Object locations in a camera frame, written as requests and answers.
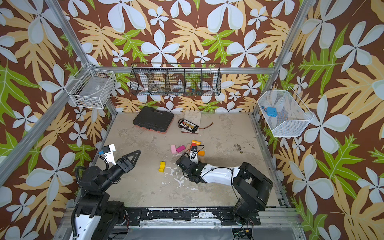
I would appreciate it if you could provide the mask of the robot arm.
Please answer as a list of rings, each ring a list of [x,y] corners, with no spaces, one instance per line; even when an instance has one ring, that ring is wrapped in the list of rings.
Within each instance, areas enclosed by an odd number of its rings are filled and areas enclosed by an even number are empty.
[[[239,167],[216,167],[199,163],[195,170],[198,182],[217,183],[232,187],[239,194],[233,209],[234,219],[239,224],[255,221],[258,212],[267,208],[273,182],[249,163]]]

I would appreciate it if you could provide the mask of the yellow cylinder block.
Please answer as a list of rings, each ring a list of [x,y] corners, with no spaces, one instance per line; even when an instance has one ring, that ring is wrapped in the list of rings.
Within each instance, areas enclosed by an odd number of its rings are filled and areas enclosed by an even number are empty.
[[[194,146],[200,146],[200,145],[201,145],[201,142],[193,140],[193,141],[192,141],[192,145],[194,145]]]

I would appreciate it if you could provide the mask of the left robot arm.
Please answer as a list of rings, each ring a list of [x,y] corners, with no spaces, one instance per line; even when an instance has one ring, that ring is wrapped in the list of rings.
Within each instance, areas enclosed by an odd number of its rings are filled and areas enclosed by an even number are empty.
[[[105,170],[98,166],[77,167],[77,183],[84,191],[71,215],[71,240],[107,240],[116,225],[126,221],[123,202],[110,201],[107,189],[134,169],[142,151],[136,150]]]

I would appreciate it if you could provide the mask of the magenta block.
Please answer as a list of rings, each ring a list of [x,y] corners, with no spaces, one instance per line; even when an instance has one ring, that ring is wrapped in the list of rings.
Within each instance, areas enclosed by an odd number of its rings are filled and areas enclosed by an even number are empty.
[[[180,152],[183,152],[185,149],[186,149],[185,146],[180,146],[180,147],[176,148],[176,152],[180,153]]]

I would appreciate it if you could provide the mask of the yellow arch block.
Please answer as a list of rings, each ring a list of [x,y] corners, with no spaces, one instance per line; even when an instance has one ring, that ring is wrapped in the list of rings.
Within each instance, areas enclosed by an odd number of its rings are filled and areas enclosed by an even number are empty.
[[[159,172],[163,173],[165,171],[165,168],[166,168],[166,162],[161,161],[160,162],[160,167],[159,167]]]

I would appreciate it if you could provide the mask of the black and red tool case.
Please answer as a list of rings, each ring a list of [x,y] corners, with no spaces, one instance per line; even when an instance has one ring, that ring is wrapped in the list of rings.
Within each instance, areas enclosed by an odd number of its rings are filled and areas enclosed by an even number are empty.
[[[147,130],[165,134],[174,118],[171,112],[144,107],[133,120],[133,124]]]

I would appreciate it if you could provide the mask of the white work glove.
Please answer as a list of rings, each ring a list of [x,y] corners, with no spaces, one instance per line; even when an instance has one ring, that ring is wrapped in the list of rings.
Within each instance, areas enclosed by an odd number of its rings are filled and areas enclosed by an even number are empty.
[[[197,110],[187,110],[184,113],[183,119],[186,119],[200,127],[201,125],[201,117],[202,113]]]

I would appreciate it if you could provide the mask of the tape roll in basket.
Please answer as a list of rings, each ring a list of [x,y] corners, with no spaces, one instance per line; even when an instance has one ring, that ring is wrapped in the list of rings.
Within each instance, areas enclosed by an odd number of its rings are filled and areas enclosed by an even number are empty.
[[[172,91],[173,93],[181,93],[181,92],[184,91],[184,86],[183,86],[183,85],[173,85],[173,86],[171,87],[171,91]]]

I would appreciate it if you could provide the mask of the blue object in basket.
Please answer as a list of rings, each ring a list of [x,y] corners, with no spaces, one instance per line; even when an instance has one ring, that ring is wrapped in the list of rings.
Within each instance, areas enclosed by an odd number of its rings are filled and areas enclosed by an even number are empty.
[[[276,108],[273,108],[273,107],[267,107],[265,112],[267,113],[267,116],[269,116],[269,117],[277,117],[278,116]]]

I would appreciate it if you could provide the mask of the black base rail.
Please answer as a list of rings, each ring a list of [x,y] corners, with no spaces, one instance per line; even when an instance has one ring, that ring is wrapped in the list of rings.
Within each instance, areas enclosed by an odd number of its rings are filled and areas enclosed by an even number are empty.
[[[252,212],[241,218],[235,213],[234,207],[208,208],[125,208],[128,226],[143,226],[146,222],[171,222],[172,224],[212,223],[221,226],[236,224],[261,225],[258,212]]]

